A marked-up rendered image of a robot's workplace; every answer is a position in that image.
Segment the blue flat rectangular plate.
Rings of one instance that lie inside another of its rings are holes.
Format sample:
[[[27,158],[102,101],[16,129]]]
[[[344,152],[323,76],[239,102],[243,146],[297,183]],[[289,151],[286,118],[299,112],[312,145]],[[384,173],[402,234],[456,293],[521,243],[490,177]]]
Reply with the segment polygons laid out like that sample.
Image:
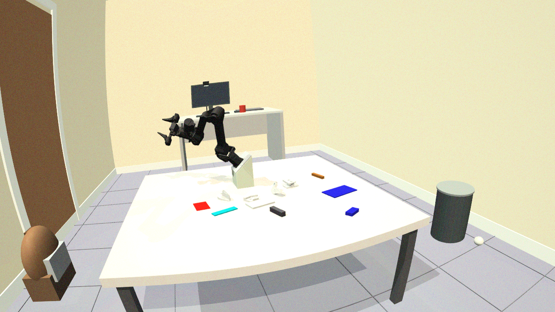
[[[351,186],[342,185],[342,186],[337,186],[337,187],[335,187],[333,189],[330,189],[330,190],[325,190],[321,193],[326,194],[329,197],[337,198],[337,197],[341,197],[345,194],[352,193],[356,190],[357,189],[353,189]]]

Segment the cyan flat plate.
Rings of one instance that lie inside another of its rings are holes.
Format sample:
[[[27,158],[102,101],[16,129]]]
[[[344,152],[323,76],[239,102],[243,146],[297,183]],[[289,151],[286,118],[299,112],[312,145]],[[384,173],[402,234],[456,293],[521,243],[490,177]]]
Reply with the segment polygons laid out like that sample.
[[[230,207],[230,208],[227,208],[227,209],[223,209],[222,211],[213,212],[213,213],[211,213],[211,215],[213,215],[213,216],[222,215],[224,213],[231,212],[231,211],[234,211],[234,210],[237,210],[237,209],[238,208],[236,208],[236,207]]]

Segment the small blue block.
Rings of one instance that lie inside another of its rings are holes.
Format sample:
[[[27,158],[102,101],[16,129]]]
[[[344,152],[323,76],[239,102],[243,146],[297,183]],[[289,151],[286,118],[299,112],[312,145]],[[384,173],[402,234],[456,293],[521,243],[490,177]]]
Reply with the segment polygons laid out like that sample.
[[[359,208],[352,207],[352,208],[349,208],[349,210],[345,212],[345,215],[352,217],[358,212],[359,212]]]

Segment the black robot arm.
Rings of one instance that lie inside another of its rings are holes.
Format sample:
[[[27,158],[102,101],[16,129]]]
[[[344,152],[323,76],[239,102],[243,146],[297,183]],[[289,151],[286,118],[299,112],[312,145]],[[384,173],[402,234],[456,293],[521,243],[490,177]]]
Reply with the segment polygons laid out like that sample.
[[[204,138],[203,131],[206,126],[206,122],[212,122],[212,124],[215,126],[215,134],[217,138],[217,145],[215,147],[216,156],[225,163],[229,161],[233,165],[233,167],[237,168],[244,159],[239,157],[234,152],[234,146],[230,146],[226,143],[223,126],[224,114],[225,109],[223,109],[221,106],[217,106],[206,112],[203,112],[199,118],[199,123],[197,127],[192,118],[186,118],[184,120],[182,138],[189,140],[189,143],[192,142],[193,145],[198,146]],[[178,136],[179,130],[180,127],[178,126],[178,124],[173,122],[172,125],[169,127],[169,134],[171,136]]]

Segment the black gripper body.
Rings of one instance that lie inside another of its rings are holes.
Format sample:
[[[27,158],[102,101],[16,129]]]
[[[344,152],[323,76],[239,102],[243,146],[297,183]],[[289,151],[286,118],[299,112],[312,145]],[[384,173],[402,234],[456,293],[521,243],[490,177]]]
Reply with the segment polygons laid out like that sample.
[[[176,113],[174,114],[173,122],[174,123],[179,122],[179,114],[176,114]],[[182,132],[183,132],[183,127],[180,127],[180,130],[178,131],[179,135],[177,137],[182,137]],[[170,146],[171,143],[172,143],[172,136],[169,134],[169,136],[165,138],[165,145]]]

